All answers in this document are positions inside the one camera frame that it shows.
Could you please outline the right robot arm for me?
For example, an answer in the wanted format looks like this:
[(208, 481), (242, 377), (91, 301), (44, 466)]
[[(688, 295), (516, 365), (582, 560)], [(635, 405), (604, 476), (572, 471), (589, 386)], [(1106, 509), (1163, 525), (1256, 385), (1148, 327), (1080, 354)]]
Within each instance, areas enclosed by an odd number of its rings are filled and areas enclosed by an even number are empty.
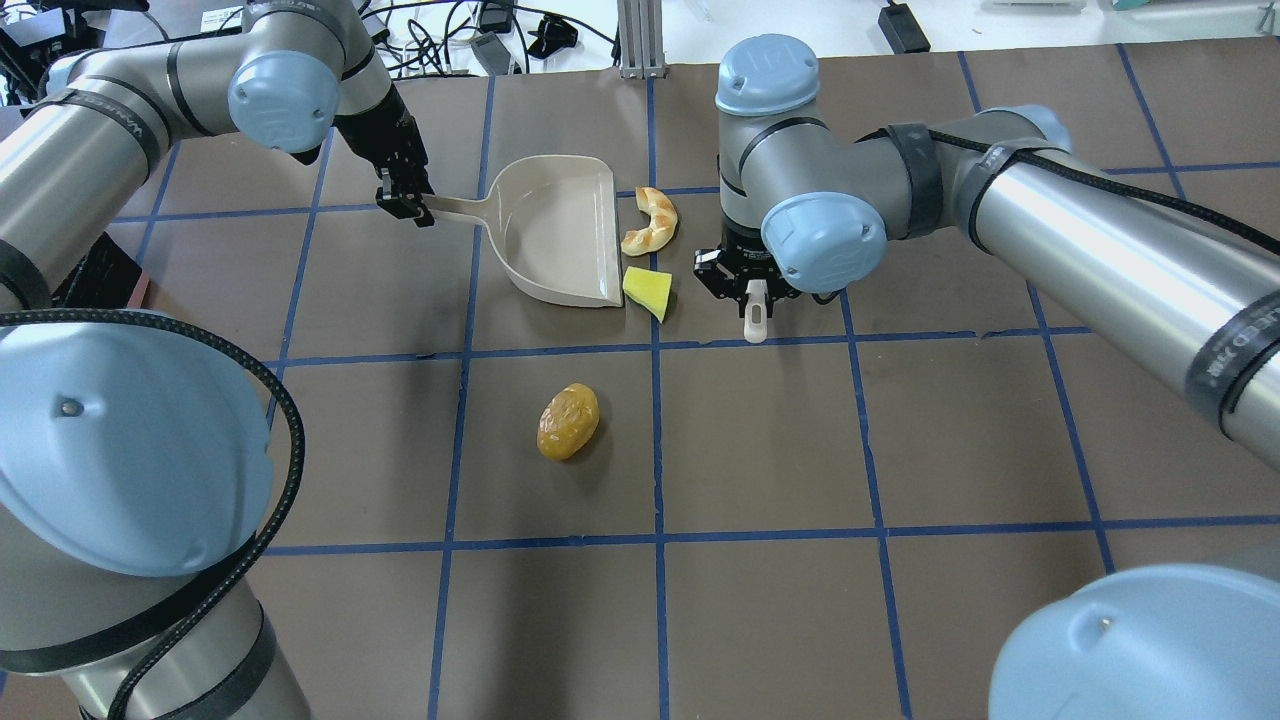
[[(890, 242), (957, 229), (1048, 293), (1271, 468), (1279, 451), (1277, 241), (1110, 179), (1041, 105), (844, 145), (819, 61), (759, 35), (719, 64), (719, 246), (696, 256), (760, 342), (777, 299), (833, 293)], [(991, 719), (1275, 719), (1277, 546), (1117, 571), (1007, 638)]]

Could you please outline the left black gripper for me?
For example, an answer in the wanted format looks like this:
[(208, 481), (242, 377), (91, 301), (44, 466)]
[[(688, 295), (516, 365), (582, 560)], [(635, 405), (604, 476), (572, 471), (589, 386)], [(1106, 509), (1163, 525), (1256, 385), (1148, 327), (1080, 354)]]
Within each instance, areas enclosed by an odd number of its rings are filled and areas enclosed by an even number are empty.
[(436, 224), (426, 197), (433, 195), (428, 154), (417, 122), (397, 87), (388, 88), (371, 108), (338, 115), (335, 128), (348, 149), (371, 165), (378, 178), (376, 205), (417, 228)]

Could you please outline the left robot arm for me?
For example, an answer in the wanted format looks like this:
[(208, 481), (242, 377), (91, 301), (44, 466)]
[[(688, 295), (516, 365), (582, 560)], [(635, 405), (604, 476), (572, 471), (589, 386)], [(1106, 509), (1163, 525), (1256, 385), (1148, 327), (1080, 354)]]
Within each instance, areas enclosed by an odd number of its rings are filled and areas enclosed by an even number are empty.
[(78, 719), (311, 719), (250, 570), (301, 486), (297, 402), (142, 290), (77, 299), (188, 140), (311, 163), (332, 135), (430, 225), (428, 156), (356, 1), (246, 1), (230, 31), (54, 63), (3, 141), (3, 671)]

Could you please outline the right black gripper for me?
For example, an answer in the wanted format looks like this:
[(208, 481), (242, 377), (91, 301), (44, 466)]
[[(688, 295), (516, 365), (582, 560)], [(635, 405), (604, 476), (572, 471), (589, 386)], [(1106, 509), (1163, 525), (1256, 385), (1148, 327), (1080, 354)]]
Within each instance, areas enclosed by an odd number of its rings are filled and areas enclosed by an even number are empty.
[(722, 225), (719, 242), (713, 249), (699, 249), (694, 256), (694, 275), (717, 299), (736, 302), (739, 316), (748, 316), (750, 279), (765, 279), (765, 318), (772, 319), (774, 306), (801, 295), (785, 278), (773, 255), (765, 249), (758, 228)]

